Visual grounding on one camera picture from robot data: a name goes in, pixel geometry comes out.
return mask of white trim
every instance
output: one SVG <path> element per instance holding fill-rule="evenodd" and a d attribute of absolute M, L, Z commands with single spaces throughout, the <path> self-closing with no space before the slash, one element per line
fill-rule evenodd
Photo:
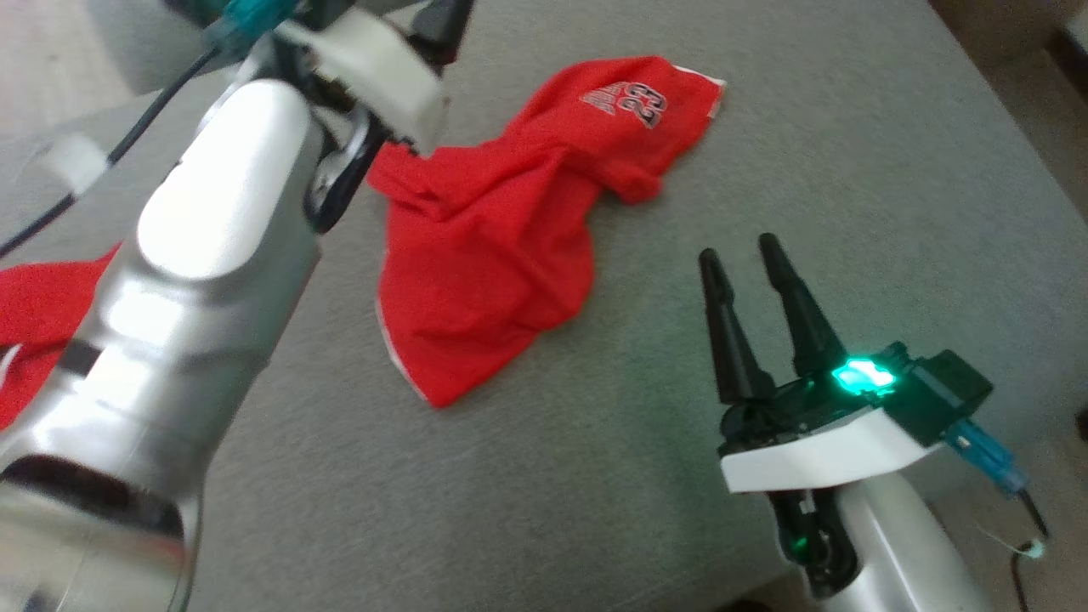
<path fill-rule="evenodd" d="M 380 297 L 374 298 L 374 315 L 378 316 L 378 327 L 382 330 L 382 340 L 385 341 L 385 348 L 390 352 L 390 360 L 393 362 L 393 365 L 396 366 L 398 370 L 400 370 L 400 376 L 405 377 L 405 380 L 407 380 L 408 384 L 410 384 L 416 391 L 416 394 L 419 395 L 419 397 L 424 402 L 431 403 L 431 401 L 426 399 L 423 391 L 416 384 L 416 381 L 411 379 L 411 376 L 408 375 L 408 368 L 405 367 L 405 363 L 400 359 L 400 355 L 397 354 L 396 346 L 393 345 L 393 338 L 390 336 L 390 330 L 385 327 L 385 317 L 382 316 L 382 301 Z"/>
<path fill-rule="evenodd" d="M 22 348 L 22 344 L 16 344 L 8 350 L 0 358 L 0 389 L 3 389 L 3 383 L 8 380 L 8 371 L 11 370 L 11 365 L 15 363 L 15 355 L 18 350 Z"/>
<path fill-rule="evenodd" d="M 689 74 L 697 74 L 698 76 L 702 76 L 703 78 L 709 81 L 710 83 L 714 83 L 715 85 L 721 88 L 721 93 L 718 94 L 718 99 L 714 102 L 714 106 L 710 107 L 710 111 L 706 114 L 706 117 L 709 117 L 710 119 L 718 117 L 718 111 L 721 110 L 721 96 L 726 93 L 726 88 L 729 87 L 729 84 L 722 81 L 721 78 L 707 76 L 702 72 L 691 70 L 690 68 L 683 68 L 681 65 L 676 65 L 676 64 L 672 64 L 672 68 L 679 70 L 680 72 L 687 72 Z"/>

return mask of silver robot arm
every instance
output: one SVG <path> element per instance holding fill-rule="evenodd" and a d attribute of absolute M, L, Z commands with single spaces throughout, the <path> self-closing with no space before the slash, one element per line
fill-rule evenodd
<path fill-rule="evenodd" d="M 211 460 L 378 149 L 433 148 L 471 4 L 422 40 L 351 8 L 254 47 L 0 434 L 0 612 L 186 608 Z"/>
<path fill-rule="evenodd" d="M 0 609 L 184 609 L 205 474 L 319 259 L 322 147 L 298 91 L 250 83 L 151 196 L 0 441 Z"/>

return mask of cable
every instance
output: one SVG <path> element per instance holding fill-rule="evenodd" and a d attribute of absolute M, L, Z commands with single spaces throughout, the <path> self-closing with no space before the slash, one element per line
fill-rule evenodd
<path fill-rule="evenodd" d="M 166 105 L 170 103 L 170 100 L 173 99 L 175 95 L 177 95 L 177 93 L 182 89 L 182 87 L 185 86 L 186 83 L 191 81 L 193 77 L 196 76 L 198 72 L 200 72 L 206 65 L 208 65 L 208 62 L 210 62 L 212 58 L 214 58 L 217 54 L 219 54 L 218 48 L 212 48 L 209 49 L 208 51 L 205 51 L 203 54 L 201 54 L 199 58 L 197 58 L 195 62 L 193 62 L 193 65 L 190 65 L 188 70 L 186 70 L 180 77 L 177 77 L 176 81 L 171 83 L 170 86 L 163 89 L 154 98 L 154 101 L 152 101 L 151 106 L 149 106 L 147 110 L 144 111 L 144 114 L 140 115 L 136 124 L 132 126 L 128 133 L 125 134 L 124 138 L 121 138 L 121 142 L 118 143 L 118 146 L 113 147 L 113 150 L 110 151 L 110 155 L 106 157 L 108 168 L 112 168 L 114 164 L 121 161 L 121 158 L 123 158 L 125 154 L 128 152 L 128 149 L 131 149 L 133 145 L 136 144 L 136 140 L 138 140 L 139 137 L 144 135 L 144 132 L 147 132 L 148 126 L 150 126 L 151 123 L 156 120 L 156 118 L 159 117 L 159 113 L 162 112 L 162 109 L 166 108 Z M 73 194 L 67 194 L 66 196 L 61 198 L 60 201 L 54 204 L 52 208 L 47 210 L 41 217 L 35 219 L 29 225 L 27 225 L 17 234 L 15 234 L 13 237 L 3 243 L 3 245 L 0 246 L 0 259 L 3 259 L 8 255 L 10 255 L 11 252 L 23 246 L 26 242 L 36 236 L 39 232 L 41 232 L 41 230 L 46 229 L 46 227 L 55 221 L 58 217 L 64 215 L 70 208 L 72 208 L 72 206 L 75 203 L 76 198 L 75 195 Z"/>
<path fill-rule="evenodd" d="M 1035 523 L 1036 528 L 1039 530 L 1039 535 L 1042 536 L 1042 541 L 1047 542 L 1050 540 L 1050 528 L 1047 527 L 1047 522 L 1042 519 L 1042 515 L 1039 513 L 1039 509 L 1035 505 L 1035 500 L 1028 494 L 1027 489 L 1021 489 L 1017 494 L 1021 502 L 1024 504 L 1025 510 L 1031 516 L 1031 522 Z M 1027 602 L 1027 595 L 1024 592 L 1024 580 L 1021 577 L 1019 565 L 1021 560 L 1027 555 L 1029 551 L 1036 548 L 1037 541 L 1033 540 L 1022 544 L 1017 552 L 1013 553 L 1013 559 L 1010 562 L 1010 567 L 1013 573 L 1013 587 L 1016 589 L 1016 601 L 1019 603 L 1021 612 L 1030 612 L 1030 608 Z"/>

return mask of floor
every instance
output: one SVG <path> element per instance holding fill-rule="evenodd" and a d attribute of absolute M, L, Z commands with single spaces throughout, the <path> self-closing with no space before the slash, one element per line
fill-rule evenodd
<path fill-rule="evenodd" d="M 133 98 L 95 30 L 89 0 L 0 0 L 0 140 L 103 110 Z M 1051 173 L 1088 219 L 1088 105 L 1046 52 L 985 71 Z M 1088 610 L 1081 580 L 1088 566 L 1088 444 L 1074 433 L 1044 440 L 1019 456 L 1035 477 L 1033 492 L 1056 542 L 1024 566 L 1036 612 Z M 985 482 L 935 504 L 953 541 L 993 599 L 994 612 L 1015 611 L 1009 554 L 986 529 L 1021 543 L 1030 524 L 1018 505 Z M 782 612 L 807 609 L 796 577 L 755 593 Z"/>

